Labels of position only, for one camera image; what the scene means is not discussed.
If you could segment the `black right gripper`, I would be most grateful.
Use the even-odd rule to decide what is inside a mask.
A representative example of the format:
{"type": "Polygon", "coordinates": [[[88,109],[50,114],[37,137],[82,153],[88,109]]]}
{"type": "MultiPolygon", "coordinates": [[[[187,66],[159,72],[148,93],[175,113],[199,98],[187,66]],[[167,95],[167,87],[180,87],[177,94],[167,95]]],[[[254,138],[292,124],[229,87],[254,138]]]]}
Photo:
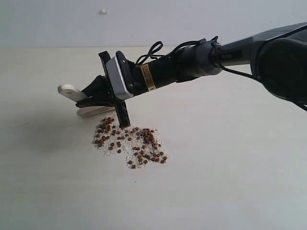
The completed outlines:
{"type": "Polygon", "coordinates": [[[83,92],[88,98],[76,103],[76,107],[114,107],[119,127],[130,127],[130,119],[125,101],[146,93],[141,67],[126,59],[121,51],[113,57],[107,51],[99,53],[105,75],[98,75],[83,92]]]}

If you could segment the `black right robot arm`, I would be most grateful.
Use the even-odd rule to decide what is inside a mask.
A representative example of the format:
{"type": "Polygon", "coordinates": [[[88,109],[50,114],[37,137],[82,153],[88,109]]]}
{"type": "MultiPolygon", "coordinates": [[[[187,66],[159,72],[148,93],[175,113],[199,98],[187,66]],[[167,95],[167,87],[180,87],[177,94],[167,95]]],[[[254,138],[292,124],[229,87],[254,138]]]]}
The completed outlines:
{"type": "Polygon", "coordinates": [[[277,98],[307,107],[307,25],[274,28],[226,45],[214,37],[184,42],[165,55],[158,41],[132,62],[120,51],[99,54],[104,75],[97,76],[78,108],[113,107],[121,128],[130,126],[125,101],[172,83],[213,76],[221,71],[261,83],[277,98]]]}

